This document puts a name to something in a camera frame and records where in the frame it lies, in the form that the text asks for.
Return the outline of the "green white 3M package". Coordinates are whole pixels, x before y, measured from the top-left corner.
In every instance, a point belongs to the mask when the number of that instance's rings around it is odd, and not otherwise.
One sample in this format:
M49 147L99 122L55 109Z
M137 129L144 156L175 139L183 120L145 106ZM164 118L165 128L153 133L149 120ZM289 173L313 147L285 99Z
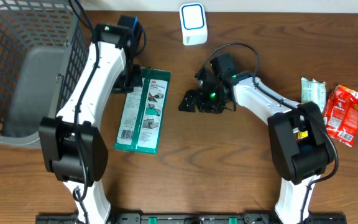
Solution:
M126 95L115 149L157 154L171 73L141 69L142 86Z

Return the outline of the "mint wet wipes pack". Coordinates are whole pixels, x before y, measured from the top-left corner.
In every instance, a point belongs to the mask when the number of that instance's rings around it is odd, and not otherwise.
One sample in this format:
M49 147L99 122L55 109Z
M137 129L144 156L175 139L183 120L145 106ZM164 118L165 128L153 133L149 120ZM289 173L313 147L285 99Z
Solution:
M326 82L301 78L301 103L308 102L317 104L320 112L324 111L326 105Z

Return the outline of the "red snack bag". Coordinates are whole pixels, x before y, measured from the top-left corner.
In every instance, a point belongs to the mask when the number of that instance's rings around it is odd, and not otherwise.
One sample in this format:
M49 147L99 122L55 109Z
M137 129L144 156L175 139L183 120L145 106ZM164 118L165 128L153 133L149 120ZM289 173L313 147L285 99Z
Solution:
M331 138L352 147L358 130L358 91L337 85L326 102L323 119Z

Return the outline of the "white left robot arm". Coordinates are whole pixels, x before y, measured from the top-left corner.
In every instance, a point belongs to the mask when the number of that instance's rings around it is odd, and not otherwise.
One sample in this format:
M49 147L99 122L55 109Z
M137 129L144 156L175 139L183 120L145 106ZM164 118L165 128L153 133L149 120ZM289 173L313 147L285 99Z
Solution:
M108 149L101 120L110 94L142 86L134 59L143 39L143 27L134 16L121 16L115 26L91 28L89 54L75 89L55 117L42 118L39 126L45 168L69 190L78 212L38 215L36 223L110 223L111 204L102 182Z

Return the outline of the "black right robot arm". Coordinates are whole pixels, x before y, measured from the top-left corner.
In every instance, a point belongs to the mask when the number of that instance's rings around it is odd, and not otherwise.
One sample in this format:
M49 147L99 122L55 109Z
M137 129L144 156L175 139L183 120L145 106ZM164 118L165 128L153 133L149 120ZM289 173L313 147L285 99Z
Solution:
M273 214L263 218L269 223L343 222L342 217L308 210L315 185L335 174L324 173L328 164L338 163L318 105L285 99L255 72L239 71L229 54L213 58L211 67L211 72L202 68L195 74L200 87L186 91L178 109L218 114L231 102L233 111L245 107L267 125L273 164L282 181Z

